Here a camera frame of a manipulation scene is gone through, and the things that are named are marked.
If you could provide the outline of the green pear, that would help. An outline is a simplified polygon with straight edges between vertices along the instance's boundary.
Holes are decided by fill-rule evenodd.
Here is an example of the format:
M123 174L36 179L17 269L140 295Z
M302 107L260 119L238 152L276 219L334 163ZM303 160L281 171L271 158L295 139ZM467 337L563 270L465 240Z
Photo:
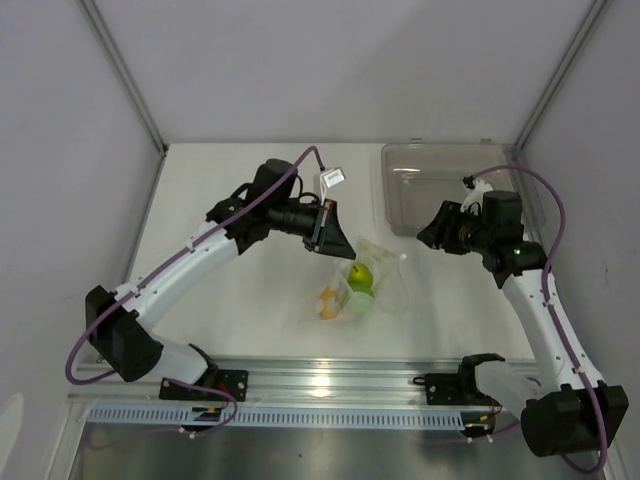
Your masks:
M354 262L349 267L346 280L354 291L370 291L373 287L374 276L365 263Z

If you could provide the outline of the orange fruit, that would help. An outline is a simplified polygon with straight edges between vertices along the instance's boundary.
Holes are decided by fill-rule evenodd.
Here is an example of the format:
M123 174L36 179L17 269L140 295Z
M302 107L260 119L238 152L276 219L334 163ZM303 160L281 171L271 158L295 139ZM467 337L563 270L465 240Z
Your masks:
M344 290L326 287L318 296L315 310L321 320L337 319L343 309Z

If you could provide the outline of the clear zip top bag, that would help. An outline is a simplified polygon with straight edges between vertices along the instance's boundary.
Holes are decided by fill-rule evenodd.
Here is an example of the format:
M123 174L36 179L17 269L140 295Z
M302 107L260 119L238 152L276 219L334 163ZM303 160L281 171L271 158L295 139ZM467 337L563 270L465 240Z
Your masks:
M315 313L320 320L346 321L373 313L402 316L410 296L401 272L407 259L370 240L359 237L354 260L337 259L334 274L320 290Z

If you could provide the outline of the round green lime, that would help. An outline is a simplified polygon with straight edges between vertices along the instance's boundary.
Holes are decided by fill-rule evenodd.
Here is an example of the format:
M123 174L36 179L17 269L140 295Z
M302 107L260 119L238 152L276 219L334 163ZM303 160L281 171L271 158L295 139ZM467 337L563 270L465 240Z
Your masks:
M346 314L353 318L367 315L374 306L374 297L369 291L353 291L345 304Z

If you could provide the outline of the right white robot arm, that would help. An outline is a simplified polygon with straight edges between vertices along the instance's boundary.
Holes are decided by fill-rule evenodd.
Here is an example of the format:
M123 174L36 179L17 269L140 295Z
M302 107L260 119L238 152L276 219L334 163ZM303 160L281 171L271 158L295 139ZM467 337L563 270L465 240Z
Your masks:
M443 202L417 235L433 250L481 256L520 320L538 365L539 379L531 382L499 354L466 356L458 366L458 395L468 403L486 397L505 407L518 418L527 446L538 457L605 455L628 397L621 386L606 383L581 347L543 247L525 237L522 213L517 193L489 191L477 212Z

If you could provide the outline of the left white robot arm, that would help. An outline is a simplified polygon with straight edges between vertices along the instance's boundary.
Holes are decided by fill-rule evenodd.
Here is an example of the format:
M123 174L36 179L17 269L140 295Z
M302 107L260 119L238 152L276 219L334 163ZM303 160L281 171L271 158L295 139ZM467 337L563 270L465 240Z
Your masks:
M212 360L199 347L163 340L153 330L166 312L212 270L279 231L302 240L305 249L353 260L337 203L311 192L293 196L297 168L268 159L254 179L218 202L185 243L142 279L113 291L96 286L85 297L88 341L126 382L176 379L197 400L216 390Z

